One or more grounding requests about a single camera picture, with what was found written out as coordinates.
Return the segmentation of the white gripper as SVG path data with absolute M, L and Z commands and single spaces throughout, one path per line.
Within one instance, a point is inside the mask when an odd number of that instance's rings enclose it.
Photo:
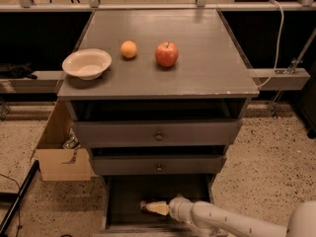
M 191 210 L 193 205 L 187 198 L 175 197 L 169 202 L 169 205 L 165 201 L 155 201 L 148 203 L 146 209 L 160 215 L 169 213 L 173 219 L 179 222 L 189 222 L 192 219 Z

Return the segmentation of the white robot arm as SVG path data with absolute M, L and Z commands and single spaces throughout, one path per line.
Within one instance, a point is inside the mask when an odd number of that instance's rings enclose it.
M 316 237 L 315 200 L 300 204 L 286 226 L 234 213 L 210 202 L 191 202 L 184 197 L 174 197 L 170 202 L 142 201 L 140 208 L 155 214 L 169 214 L 198 237 L 217 237 L 218 229 L 235 237 Z

